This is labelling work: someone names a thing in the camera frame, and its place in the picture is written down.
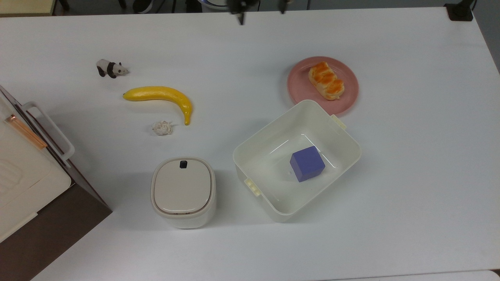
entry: table surface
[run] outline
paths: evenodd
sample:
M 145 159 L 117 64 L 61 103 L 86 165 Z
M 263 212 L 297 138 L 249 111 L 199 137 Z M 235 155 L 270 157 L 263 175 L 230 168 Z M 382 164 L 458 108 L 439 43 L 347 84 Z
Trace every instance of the table surface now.
M 1 0 L 0 17 L 50 16 L 56 0 Z
M 500 268 L 500 76 L 475 20 L 434 8 L 0 19 L 1 83 L 37 101 L 113 213 L 35 280 L 327 280 Z M 339 116 L 361 159 L 287 223 L 239 182 L 233 150 L 293 106 L 292 67 L 335 58 L 359 98 Z M 100 77 L 99 59 L 130 73 Z M 183 125 L 167 101 L 186 93 Z M 151 124 L 172 121 L 172 135 Z M 217 211 L 180 230 L 151 206 L 180 156 L 215 170 Z
M 500 277 L 489 270 L 447 272 L 434 274 L 403 275 L 388 277 L 337 279 L 337 281 L 500 281 Z

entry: banana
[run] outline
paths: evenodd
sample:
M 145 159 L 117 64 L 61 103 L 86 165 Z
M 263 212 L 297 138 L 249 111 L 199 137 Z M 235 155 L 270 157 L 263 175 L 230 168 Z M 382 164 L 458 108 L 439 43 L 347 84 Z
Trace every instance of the banana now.
M 177 104 L 184 113 L 184 124 L 187 126 L 191 122 L 193 105 L 189 98 L 180 91 L 163 86 L 147 86 L 128 90 L 123 94 L 127 101 L 140 102 L 151 100 L 164 100 Z

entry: purple cube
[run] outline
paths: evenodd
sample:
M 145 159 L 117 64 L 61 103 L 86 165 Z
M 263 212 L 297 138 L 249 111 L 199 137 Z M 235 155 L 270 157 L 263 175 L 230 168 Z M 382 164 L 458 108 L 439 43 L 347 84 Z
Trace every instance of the purple cube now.
M 295 172 L 299 183 L 319 176 L 325 168 L 325 163 L 321 159 L 316 146 L 311 146 L 291 155 L 290 165 Z

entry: white plastic bin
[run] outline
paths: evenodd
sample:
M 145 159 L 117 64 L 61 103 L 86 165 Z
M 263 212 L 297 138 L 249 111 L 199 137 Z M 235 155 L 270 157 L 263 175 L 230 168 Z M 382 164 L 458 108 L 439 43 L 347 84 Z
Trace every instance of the white plastic bin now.
M 234 150 L 238 178 L 275 222 L 284 222 L 361 157 L 359 144 L 344 128 L 315 101 L 301 101 Z M 311 146 L 316 146 L 326 167 L 320 175 L 299 182 L 290 158 Z

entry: panda figurine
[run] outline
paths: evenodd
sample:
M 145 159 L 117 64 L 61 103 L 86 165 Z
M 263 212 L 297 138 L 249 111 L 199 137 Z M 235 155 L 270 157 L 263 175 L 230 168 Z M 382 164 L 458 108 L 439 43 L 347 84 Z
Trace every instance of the panda figurine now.
M 100 59 L 97 62 L 97 70 L 99 71 L 99 75 L 104 77 L 106 74 L 111 78 L 116 78 L 117 75 L 125 75 L 129 73 L 129 71 L 122 66 L 122 63 L 116 64 L 109 60 Z

